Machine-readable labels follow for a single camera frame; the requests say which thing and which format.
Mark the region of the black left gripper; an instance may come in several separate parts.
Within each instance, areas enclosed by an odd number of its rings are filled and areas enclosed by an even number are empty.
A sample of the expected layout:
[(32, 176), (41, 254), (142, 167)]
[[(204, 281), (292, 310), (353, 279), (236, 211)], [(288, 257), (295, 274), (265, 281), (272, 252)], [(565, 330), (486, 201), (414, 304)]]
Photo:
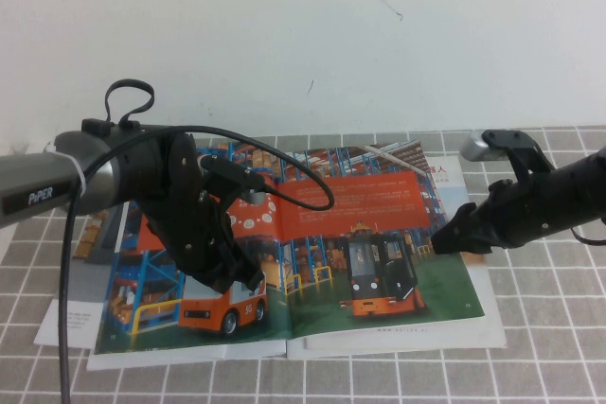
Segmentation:
[(177, 268), (192, 277), (193, 295), (224, 295), (234, 282), (255, 290), (264, 275), (259, 262), (236, 242), (227, 208), (237, 194), (216, 200), (196, 196), (146, 199), (143, 214)]

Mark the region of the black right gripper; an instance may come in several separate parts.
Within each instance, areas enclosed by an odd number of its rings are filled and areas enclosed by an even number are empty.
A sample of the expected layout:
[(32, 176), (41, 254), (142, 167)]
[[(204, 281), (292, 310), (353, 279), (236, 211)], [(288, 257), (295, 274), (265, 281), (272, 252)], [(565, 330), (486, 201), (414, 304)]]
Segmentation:
[(489, 196), (478, 207), (480, 221), (477, 236), (468, 234), (474, 227), (475, 202), (462, 204), (449, 222), (452, 232), (436, 232), (431, 237), (436, 255), (471, 253), (487, 255), (492, 247), (520, 248), (526, 244), (522, 238), (523, 202), (526, 183), (510, 179), (489, 185)]

